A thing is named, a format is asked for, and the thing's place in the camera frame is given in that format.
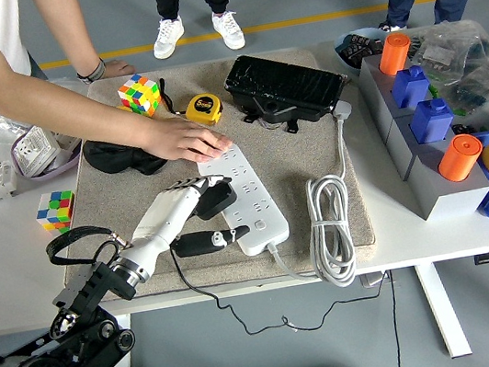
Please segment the person's right hand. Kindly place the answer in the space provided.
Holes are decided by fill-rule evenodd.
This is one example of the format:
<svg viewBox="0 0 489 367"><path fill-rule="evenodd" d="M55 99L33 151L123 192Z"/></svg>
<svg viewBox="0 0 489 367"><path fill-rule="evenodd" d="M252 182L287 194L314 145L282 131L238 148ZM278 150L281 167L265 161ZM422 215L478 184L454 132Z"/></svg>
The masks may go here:
<svg viewBox="0 0 489 367"><path fill-rule="evenodd" d="M226 135L182 119L162 119L139 133L145 152L167 160L208 162L226 153L233 141Z"/></svg>

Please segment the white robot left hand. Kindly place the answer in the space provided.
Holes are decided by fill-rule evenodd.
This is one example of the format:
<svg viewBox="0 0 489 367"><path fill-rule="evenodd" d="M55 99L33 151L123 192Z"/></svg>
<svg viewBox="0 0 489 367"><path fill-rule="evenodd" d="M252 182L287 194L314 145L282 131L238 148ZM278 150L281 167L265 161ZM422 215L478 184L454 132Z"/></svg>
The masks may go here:
<svg viewBox="0 0 489 367"><path fill-rule="evenodd" d="M138 273L152 274L158 256L171 249L182 258L215 253L248 234L250 227L224 231L201 231L182 236L184 224L199 215L200 201L230 185L230 178L214 175L179 181L160 192L134 230L131 247L120 254L120 265Z"/></svg>

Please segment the person's left hand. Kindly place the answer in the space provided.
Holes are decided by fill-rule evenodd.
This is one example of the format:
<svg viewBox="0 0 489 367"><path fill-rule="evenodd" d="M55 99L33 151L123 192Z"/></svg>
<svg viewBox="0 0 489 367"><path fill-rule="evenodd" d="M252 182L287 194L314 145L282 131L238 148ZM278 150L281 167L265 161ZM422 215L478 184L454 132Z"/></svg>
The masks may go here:
<svg viewBox="0 0 489 367"><path fill-rule="evenodd" d="M113 78L133 74L135 74L135 67L124 60L117 59L105 61L105 72L103 73L104 78Z"/></svg>

